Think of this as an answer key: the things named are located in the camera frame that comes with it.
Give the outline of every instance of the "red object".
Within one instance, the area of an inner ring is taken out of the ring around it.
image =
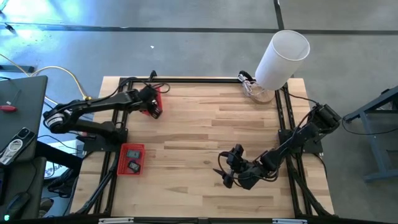
[[[158,106],[161,110],[163,110],[161,93],[158,93],[158,94],[157,94],[157,96],[156,96],[156,102],[157,102],[157,106]],[[149,114],[148,111],[142,111],[141,113],[150,116],[150,114]]]
[[[127,157],[128,150],[139,151],[139,158],[130,158]],[[124,143],[122,144],[122,148],[120,150],[119,156],[119,164],[118,164],[118,175],[140,175],[142,174],[142,170],[144,168],[144,155],[145,155],[145,147],[143,144],[130,144]],[[128,164],[130,161],[133,161],[135,164],[140,165],[139,172],[133,172],[130,168],[128,168]]]
[[[0,110],[4,112],[15,112],[18,109],[15,106],[6,105],[6,106],[0,106]]]

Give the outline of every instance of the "wooden table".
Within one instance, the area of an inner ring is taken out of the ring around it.
[[[104,77],[100,96],[113,92],[119,78]],[[291,78],[288,84],[291,94],[307,96],[303,79]],[[164,112],[158,120],[139,112],[128,117],[128,142],[145,144],[144,170],[138,177],[118,177],[112,216],[293,217],[285,164],[276,182],[260,180],[251,190],[237,186],[227,189],[212,170],[218,167],[218,153],[229,151],[236,143],[242,144],[247,159],[279,145],[275,99],[256,105],[243,95],[239,84],[170,85],[170,92],[162,95]],[[142,85],[135,83],[134,88]],[[291,102],[298,123],[310,108],[305,100],[291,97]],[[96,113],[94,121],[110,121],[112,113]],[[71,212],[78,210],[97,187],[103,157],[103,152],[95,152],[84,160]],[[314,155],[304,155],[303,163],[308,187],[333,213],[321,162]],[[301,191],[298,193],[304,211]]]

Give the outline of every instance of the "white cylinder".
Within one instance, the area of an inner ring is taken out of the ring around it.
[[[274,34],[256,70],[258,85],[278,90],[297,71],[310,53],[310,43],[298,32],[282,30]]]

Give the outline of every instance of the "gray floor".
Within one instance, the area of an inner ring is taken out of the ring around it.
[[[10,0],[4,9],[5,20],[84,26],[277,28],[271,0],[40,0],[31,5],[26,2]],[[280,5],[287,29],[398,29],[398,1],[394,0],[280,0]],[[254,73],[272,37],[39,30],[18,30],[18,34],[16,37],[0,30],[2,54],[21,65],[65,67],[77,75],[92,96],[98,95],[105,75],[148,75],[151,70],[163,76],[235,77],[240,70]],[[340,115],[398,84],[398,35],[306,37],[312,51],[295,76],[305,79],[309,97],[328,103]],[[68,75],[56,70],[43,75],[49,76],[48,96],[59,102],[80,98]],[[362,131],[357,122],[349,128]],[[40,134],[48,133],[45,128],[40,129]],[[348,134],[340,128],[327,136],[323,145],[336,214],[396,222],[398,179],[371,184],[362,180],[363,175],[376,171],[366,137]]]

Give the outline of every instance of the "red container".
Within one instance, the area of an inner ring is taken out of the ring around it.
[[[128,157],[127,153],[129,150],[139,151],[139,158],[136,159]],[[144,168],[144,155],[145,147],[143,144],[122,144],[119,156],[118,175],[140,175],[142,173],[142,169]],[[130,161],[133,161],[135,164],[140,165],[139,172],[134,172],[128,167]]]

